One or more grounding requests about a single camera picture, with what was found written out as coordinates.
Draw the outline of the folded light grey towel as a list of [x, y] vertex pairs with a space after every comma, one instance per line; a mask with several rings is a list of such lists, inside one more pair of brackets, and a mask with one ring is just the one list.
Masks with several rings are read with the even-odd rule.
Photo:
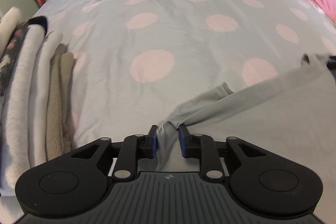
[[13, 196], [18, 178], [46, 162], [46, 117], [51, 59], [63, 36], [30, 25], [10, 77], [2, 112], [1, 195]]

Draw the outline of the grey pink-dotted bed sheet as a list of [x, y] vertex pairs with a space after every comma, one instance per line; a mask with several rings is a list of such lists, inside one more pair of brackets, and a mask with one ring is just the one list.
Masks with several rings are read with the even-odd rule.
[[38, 14], [76, 58], [74, 147], [145, 134], [222, 83], [238, 92], [335, 54], [335, 23], [308, 0], [50, 0]]

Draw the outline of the grey long-sleeve shirt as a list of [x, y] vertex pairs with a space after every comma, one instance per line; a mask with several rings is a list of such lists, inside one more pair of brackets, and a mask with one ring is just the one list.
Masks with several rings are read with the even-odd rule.
[[314, 170], [335, 188], [335, 57], [303, 55], [292, 71], [232, 92], [227, 84], [176, 109], [159, 125], [158, 170], [182, 170], [177, 129], [236, 136]]

